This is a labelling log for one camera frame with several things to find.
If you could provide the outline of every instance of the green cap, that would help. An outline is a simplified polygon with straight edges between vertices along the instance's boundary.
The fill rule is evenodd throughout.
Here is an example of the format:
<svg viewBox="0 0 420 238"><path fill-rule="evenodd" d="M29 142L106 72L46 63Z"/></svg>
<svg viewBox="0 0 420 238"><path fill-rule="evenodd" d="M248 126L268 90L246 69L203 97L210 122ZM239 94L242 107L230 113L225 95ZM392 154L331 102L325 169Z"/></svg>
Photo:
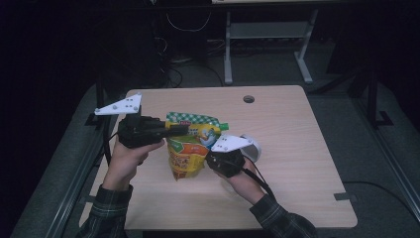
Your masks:
<svg viewBox="0 0 420 238"><path fill-rule="evenodd" d="M221 131L227 131L229 130L229 124L228 123L220 123L219 128Z"/></svg>

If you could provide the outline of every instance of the yellow snack package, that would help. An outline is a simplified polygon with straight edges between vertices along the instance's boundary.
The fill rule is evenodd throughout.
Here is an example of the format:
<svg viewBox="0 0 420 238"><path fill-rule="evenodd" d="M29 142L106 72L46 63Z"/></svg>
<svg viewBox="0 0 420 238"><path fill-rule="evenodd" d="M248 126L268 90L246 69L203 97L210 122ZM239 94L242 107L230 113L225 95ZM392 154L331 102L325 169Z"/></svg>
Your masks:
<svg viewBox="0 0 420 238"><path fill-rule="evenodd" d="M176 180L197 176L210 148L221 132L229 129L217 118L179 112L166 114L166 127L170 125L188 125L188 135L166 138L169 165Z"/></svg>

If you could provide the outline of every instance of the forearm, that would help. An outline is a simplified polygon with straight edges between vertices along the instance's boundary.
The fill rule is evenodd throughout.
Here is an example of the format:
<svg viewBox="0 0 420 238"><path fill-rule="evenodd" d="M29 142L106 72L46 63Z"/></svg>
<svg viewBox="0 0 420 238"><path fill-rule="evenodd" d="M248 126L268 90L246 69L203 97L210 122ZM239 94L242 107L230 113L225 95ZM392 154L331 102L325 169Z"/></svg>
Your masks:
<svg viewBox="0 0 420 238"><path fill-rule="evenodd" d="M289 213L277 202L265 195L250 211L264 230L274 237L317 237L316 229L306 218Z"/></svg>
<svg viewBox="0 0 420 238"><path fill-rule="evenodd" d="M99 187L88 219L83 223L76 237L125 237L124 225L127 208L133 192Z"/></svg>

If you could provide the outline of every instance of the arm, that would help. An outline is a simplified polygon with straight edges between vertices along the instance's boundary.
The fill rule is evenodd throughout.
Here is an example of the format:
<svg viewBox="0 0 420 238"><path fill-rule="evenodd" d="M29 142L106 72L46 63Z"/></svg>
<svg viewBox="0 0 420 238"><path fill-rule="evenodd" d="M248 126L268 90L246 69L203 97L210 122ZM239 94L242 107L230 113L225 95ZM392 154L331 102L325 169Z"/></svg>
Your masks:
<svg viewBox="0 0 420 238"><path fill-rule="evenodd" d="M149 152L163 146L164 141L136 149L115 142L111 163L99 187L88 219L76 237L126 237L124 225L129 201L133 192L130 180L137 173L137 166Z"/></svg>
<svg viewBox="0 0 420 238"><path fill-rule="evenodd" d="M251 161L247 158L245 161L244 168L255 174L256 168ZM287 212L274 199L265 194L256 181L243 172L224 179L238 195L253 205L250 212L256 217L262 228L269 231L273 237L317 237L316 229L311 222L302 216Z"/></svg>

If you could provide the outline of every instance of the table top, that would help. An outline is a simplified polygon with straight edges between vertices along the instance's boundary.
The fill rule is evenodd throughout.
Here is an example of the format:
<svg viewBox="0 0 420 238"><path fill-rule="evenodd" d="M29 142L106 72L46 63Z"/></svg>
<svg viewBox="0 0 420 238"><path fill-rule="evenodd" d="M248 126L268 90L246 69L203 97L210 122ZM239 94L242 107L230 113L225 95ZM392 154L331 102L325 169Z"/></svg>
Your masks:
<svg viewBox="0 0 420 238"><path fill-rule="evenodd" d="M356 226L350 201L335 199L335 193L346 191L300 86L142 89L128 96L139 91L144 116L164 120L169 111L204 114L229 123L227 134L252 136L262 147L257 166L288 211L306 217L316 227ZM255 102L244 102L247 95ZM96 194L106 170L106 160L102 160L91 195ZM261 228L249 212L251 205L207 165L195 178L175 180L166 146L150 153L132 185L126 229ZM90 207L87 203L80 224Z"/></svg>

